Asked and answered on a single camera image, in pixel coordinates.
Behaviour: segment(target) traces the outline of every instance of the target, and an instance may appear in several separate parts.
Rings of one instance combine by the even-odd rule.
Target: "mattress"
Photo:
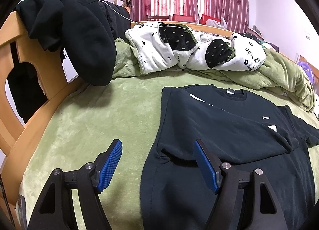
[[[313,113],[297,107],[284,96],[251,90],[186,71],[161,71],[147,76],[117,78],[105,87],[89,86],[70,95],[58,107],[24,173],[20,194],[25,197],[29,221],[37,198],[54,168],[75,170],[106,151],[112,140],[123,143],[123,154],[110,186],[99,195],[113,230],[143,229],[139,202],[142,169],[160,123],[161,90],[165,86],[214,84],[246,89],[277,106],[289,105],[292,113],[319,128]],[[319,196],[319,147],[309,149]],[[79,230],[85,229],[76,191],[72,191]]]

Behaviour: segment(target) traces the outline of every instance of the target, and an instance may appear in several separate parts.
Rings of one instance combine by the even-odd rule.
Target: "black cloth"
[[[130,19],[129,12],[122,6],[118,6],[116,4],[107,2],[108,5],[110,5],[114,10],[116,10],[118,13],[120,13],[124,17],[128,18],[128,19],[125,19],[119,14],[117,14],[115,11],[113,11],[105,2],[107,1],[101,1],[101,0],[98,1],[111,27],[114,40],[116,40],[117,38],[121,38],[125,40],[124,33],[131,28],[131,21],[128,20]]]
[[[116,48],[98,0],[24,0],[16,11],[29,38],[51,52],[63,46],[84,81],[95,86],[111,81]]]
[[[238,170],[261,168],[288,229],[299,229],[314,207],[307,147],[318,144],[319,130],[292,115],[288,106],[277,107],[252,92],[231,95],[213,85],[194,85],[163,88],[160,127],[141,178],[145,230],[203,229],[216,195],[193,157],[196,139]],[[240,203],[231,229],[236,229]]]

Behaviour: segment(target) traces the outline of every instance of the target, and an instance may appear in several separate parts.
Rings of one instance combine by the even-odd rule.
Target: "green fleece blanket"
[[[134,54],[138,55],[135,46],[131,45],[132,51],[130,51],[128,42],[120,38],[116,41],[116,49],[121,53],[118,55],[121,65],[116,69],[114,78],[142,75],[139,71],[138,61],[134,56]],[[215,69],[188,71],[210,79],[234,82],[250,89],[266,88],[277,95],[287,95],[297,106],[305,111],[312,111],[315,105],[315,95],[304,70],[274,50],[264,49],[264,51],[266,60],[255,71],[220,71]]]
[[[137,73],[134,59],[118,58],[114,77]],[[123,143],[123,154],[110,186],[99,196],[113,230],[142,230],[139,202],[144,162],[160,123],[161,90],[165,86],[214,84],[217,87],[247,89],[187,71],[161,71],[146,76],[116,78],[105,87],[89,86],[70,95],[58,107],[24,173],[20,194],[25,196],[27,219],[54,168],[75,170],[104,152],[114,138]],[[314,114],[305,112],[290,99],[268,90],[251,90],[276,105],[289,105],[292,113],[319,128]],[[319,148],[309,149],[315,178],[319,182]],[[72,192],[79,230],[85,225],[76,191]]]

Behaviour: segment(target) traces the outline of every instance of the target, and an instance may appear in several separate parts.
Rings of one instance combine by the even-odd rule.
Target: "wooden footboard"
[[[10,43],[15,43],[20,63],[31,63],[38,74],[47,101],[25,126],[14,114],[5,93],[5,82],[14,68]],[[6,155],[2,179],[8,201],[15,207],[26,167],[59,104],[84,82],[76,78],[68,84],[60,51],[44,51],[36,39],[29,39],[17,12],[0,29],[0,149]]]

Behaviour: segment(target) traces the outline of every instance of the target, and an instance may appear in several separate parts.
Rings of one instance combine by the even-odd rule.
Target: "blue textured rubber pad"
[[[108,157],[103,168],[101,169],[99,184],[97,186],[98,191],[102,192],[110,185],[114,171],[121,158],[122,150],[122,142],[119,140],[115,144],[110,156]]]
[[[218,191],[216,172],[197,141],[193,144],[193,155],[207,187],[216,194]]]

